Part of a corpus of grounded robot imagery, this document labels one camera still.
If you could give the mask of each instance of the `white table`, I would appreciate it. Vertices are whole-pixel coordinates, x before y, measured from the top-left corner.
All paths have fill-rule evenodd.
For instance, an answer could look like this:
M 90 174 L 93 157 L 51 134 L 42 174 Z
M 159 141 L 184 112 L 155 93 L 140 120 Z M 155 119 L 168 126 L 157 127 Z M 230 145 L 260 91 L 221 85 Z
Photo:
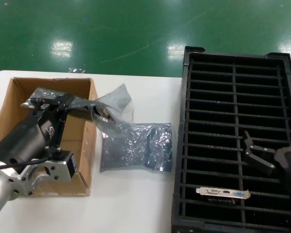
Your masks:
M 0 109 L 9 80 L 27 78 L 92 78 L 98 96 L 124 83 L 134 103 L 135 123 L 174 127 L 176 156 L 181 78 L 136 77 L 0 71 Z M 174 172 L 121 170 L 99 173 L 98 133 L 91 195 L 68 198 L 19 198 L 0 212 L 0 233 L 169 233 Z

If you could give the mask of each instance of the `open cardboard box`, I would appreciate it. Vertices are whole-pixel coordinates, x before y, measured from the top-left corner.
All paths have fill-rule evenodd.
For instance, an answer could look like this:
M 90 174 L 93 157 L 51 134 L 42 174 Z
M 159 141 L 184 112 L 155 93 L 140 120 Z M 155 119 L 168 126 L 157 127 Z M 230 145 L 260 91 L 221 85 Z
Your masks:
M 29 109 L 21 107 L 37 87 L 71 93 L 84 99 L 97 99 L 92 79 L 11 79 L 0 111 L 0 141 L 23 120 Z M 78 171 L 70 183 L 42 182 L 33 197 L 89 196 L 95 154 L 96 127 L 83 119 L 68 116 L 60 147 L 74 153 Z

